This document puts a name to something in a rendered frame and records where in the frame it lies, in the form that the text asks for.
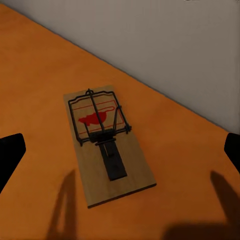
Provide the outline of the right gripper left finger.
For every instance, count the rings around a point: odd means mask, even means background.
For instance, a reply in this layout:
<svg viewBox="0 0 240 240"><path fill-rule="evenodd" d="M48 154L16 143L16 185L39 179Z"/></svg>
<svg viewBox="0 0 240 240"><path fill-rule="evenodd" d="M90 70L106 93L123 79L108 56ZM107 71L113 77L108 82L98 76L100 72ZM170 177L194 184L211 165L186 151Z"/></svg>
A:
<svg viewBox="0 0 240 240"><path fill-rule="evenodd" d="M0 193L26 152L21 133L0 138Z"/></svg>

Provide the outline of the mousetrap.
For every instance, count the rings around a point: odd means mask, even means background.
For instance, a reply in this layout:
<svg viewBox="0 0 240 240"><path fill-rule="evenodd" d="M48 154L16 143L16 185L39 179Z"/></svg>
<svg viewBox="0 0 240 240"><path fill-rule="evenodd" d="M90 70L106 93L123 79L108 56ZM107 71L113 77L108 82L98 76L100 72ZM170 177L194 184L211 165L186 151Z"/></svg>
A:
<svg viewBox="0 0 240 240"><path fill-rule="evenodd" d="M62 96L89 209L156 186L113 85Z"/></svg>

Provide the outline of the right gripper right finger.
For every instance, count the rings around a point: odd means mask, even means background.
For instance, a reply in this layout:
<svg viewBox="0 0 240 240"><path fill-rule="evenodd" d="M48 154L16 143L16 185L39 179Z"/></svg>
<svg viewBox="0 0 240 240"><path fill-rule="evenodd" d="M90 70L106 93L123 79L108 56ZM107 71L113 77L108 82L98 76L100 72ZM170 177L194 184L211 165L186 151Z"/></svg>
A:
<svg viewBox="0 0 240 240"><path fill-rule="evenodd" d="M240 173L240 135L228 133L224 145L224 152Z"/></svg>

